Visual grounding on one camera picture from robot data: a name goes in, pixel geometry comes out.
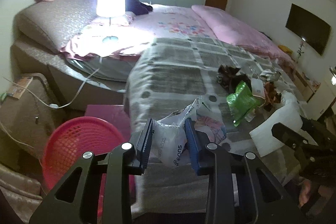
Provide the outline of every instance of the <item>gray plaid cloth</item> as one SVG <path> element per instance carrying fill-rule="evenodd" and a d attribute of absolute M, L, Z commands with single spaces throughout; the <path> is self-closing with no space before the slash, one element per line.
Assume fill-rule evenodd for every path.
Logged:
<path fill-rule="evenodd" d="M 252 151 L 258 155 L 249 132 L 263 123 L 265 117 L 260 114 L 250 123 L 243 120 L 234 127 L 226 103 L 228 93 L 216 82 L 221 64 L 239 67 L 248 76 L 277 69 L 282 74 L 276 82 L 278 90 L 301 96 L 276 63 L 240 47 L 211 38 L 158 38 L 143 53 L 128 78 L 125 109 L 131 117 L 132 132 L 142 131 L 149 117 L 160 120 L 203 95 L 226 126 L 228 133 L 223 145 L 232 153 L 243 155 Z M 293 151 L 286 146 L 261 159 L 283 184 L 299 170 Z M 204 212 L 208 178 L 197 177 L 190 165 L 167 168 L 151 155 L 145 174 L 136 176 L 136 191 L 133 218 L 146 212 Z"/>

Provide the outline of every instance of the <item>television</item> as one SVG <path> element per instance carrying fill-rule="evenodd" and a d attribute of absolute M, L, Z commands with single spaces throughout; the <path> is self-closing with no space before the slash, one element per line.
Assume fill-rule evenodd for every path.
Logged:
<path fill-rule="evenodd" d="M 306 41 L 320 55 L 323 54 L 331 32 L 331 26 L 328 23 L 292 4 L 286 28 Z"/>

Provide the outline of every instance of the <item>silver screw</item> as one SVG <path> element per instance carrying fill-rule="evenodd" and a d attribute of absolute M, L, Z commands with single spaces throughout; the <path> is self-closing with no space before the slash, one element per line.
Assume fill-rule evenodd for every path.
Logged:
<path fill-rule="evenodd" d="M 132 144 L 131 143 L 123 143 L 121 145 L 121 148 L 124 149 L 124 150 L 129 150 L 132 148 Z"/>
<path fill-rule="evenodd" d="M 93 153 L 91 151 L 87 151 L 83 154 L 84 159 L 89 159 L 93 156 Z"/>
<path fill-rule="evenodd" d="M 247 157 L 249 160 L 254 160 L 254 159 L 255 159 L 255 154 L 252 153 L 252 152 L 247 152 L 247 153 L 246 153 L 246 157 Z"/>
<path fill-rule="evenodd" d="M 210 150 L 216 150 L 217 149 L 217 144 L 208 143 L 207 148 L 209 148 Z"/>

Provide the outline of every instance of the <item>white lampshade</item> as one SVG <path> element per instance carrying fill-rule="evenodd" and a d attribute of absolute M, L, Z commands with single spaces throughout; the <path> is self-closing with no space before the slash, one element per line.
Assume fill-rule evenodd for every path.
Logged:
<path fill-rule="evenodd" d="M 118 17 L 125 14 L 125 0 L 98 0 L 97 15 L 100 17 Z"/>

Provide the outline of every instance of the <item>pink basket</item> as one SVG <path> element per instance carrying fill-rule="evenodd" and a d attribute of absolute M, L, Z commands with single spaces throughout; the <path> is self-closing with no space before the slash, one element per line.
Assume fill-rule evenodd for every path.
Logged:
<path fill-rule="evenodd" d="M 42 170 L 47 187 L 52 189 L 84 152 L 108 153 L 123 142 L 121 133 L 99 118 L 79 117 L 63 123 L 53 132 L 44 150 Z M 100 187 L 98 216 L 102 213 L 105 177 Z M 134 177 L 130 176 L 130 190 L 133 185 Z"/>

